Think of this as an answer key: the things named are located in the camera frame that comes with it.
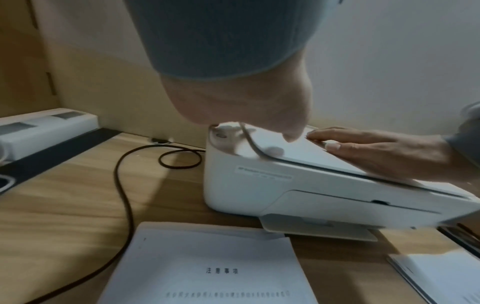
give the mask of hand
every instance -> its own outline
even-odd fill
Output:
[[[194,123],[244,122],[282,133],[289,142],[302,134],[312,106],[303,50],[247,77],[192,81],[162,75],[161,81],[175,108]]]
[[[335,140],[326,150],[372,173],[428,181],[465,181],[480,170],[455,151],[440,135],[416,136],[347,128],[314,130],[310,140]]]

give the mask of white paper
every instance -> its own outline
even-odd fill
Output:
[[[142,228],[98,303],[317,301],[288,238]]]
[[[391,258],[437,304],[480,303],[480,260],[468,252]]]

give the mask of wooden desk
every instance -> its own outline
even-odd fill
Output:
[[[21,304],[102,266],[127,235],[113,168],[146,138],[120,134],[0,196],[0,303]],[[222,214],[203,202],[203,167],[168,170],[166,148],[129,156],[120,179],[135,222],[174,221],[260,227],[256,218]],[[172,155],[175,165],[196,161]],[[457,245],[434,229],[383,230],[379,242],[292,236],[320,304],[424,304],[386,262],[388,253],[443,253]],[[48,303],[95,303],[112,269]]]

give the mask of white printer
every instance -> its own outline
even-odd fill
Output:
[[[204,198],[211,208],[258,216],[272,232],[375,241],[368,228],[435,226],[480,209],[447,183],[375,176],[307,140],[238,123],[208,133]]]

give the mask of printer lid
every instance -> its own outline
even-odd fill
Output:
[[[294,162],[317,168],[345,172],[357,176],[381,179],[384,181],[399,183],[417,188],[433,190],[445,194],[469,197],[473,194],[453,186],[449,183],[428,182],[413,179],[386,178],[363,171],[362,169],[328,153],[323,147],[306,139],[306,135],[312,128],[305,128],[302,136],[293,143],[287,143],[279,133],[262,128],[246,125],[243,131],[248,130],[251,143],[263,154],[287,162]]]

